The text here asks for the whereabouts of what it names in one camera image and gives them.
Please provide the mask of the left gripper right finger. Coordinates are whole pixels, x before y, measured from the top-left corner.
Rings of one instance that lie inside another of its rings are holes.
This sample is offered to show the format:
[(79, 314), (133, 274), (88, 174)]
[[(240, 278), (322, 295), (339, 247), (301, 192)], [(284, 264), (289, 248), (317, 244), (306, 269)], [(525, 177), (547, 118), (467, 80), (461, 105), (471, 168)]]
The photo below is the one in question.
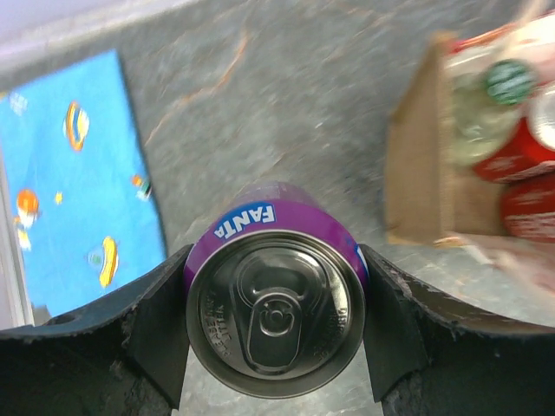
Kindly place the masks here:
[(363, 335), (386, 415), (552, 415), (554, 330), (474, 307), (367, 245)]

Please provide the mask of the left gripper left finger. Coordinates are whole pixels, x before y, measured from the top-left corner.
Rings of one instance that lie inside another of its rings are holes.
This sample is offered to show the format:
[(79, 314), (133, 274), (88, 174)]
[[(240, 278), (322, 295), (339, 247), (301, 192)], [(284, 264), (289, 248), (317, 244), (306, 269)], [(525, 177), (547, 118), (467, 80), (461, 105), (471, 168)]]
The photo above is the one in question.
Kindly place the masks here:
[(42, 326), (2, 331), (1, 413), (169, 415), (179, 408), (190, 249)]

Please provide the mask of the patterned canvas bag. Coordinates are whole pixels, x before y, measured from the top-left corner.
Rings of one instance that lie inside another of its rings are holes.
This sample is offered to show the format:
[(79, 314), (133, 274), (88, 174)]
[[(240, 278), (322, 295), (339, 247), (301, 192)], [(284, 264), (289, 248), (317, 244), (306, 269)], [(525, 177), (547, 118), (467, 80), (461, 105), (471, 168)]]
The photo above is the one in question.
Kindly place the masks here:
[(500, 200), (511, 183), (480, 178), (452, 161), (452, 85), (447, 66), (485, 56), (529, 61), (538, 86), (554, 84), (554, 12), (525, 1), (504, 26), (464, 41), (436, 34), (389, 122), (385, 171), (388, 239), (396, 244), (473, 247), (486, 262), (548, 293), (554, 291), (554, 242), (513, 237), (502, 224)]

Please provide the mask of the purple Fanta can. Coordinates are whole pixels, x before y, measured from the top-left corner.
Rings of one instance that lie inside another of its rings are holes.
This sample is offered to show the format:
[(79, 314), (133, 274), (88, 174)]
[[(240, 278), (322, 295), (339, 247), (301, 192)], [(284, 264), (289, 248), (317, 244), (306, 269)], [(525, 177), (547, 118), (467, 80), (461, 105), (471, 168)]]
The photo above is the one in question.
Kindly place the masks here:
[(362, 342), (362, 250), (298, 186), (247, 186), (192, 247), (184, 279), (193, 351), (241, 393), (310, 393), (337, 377)]

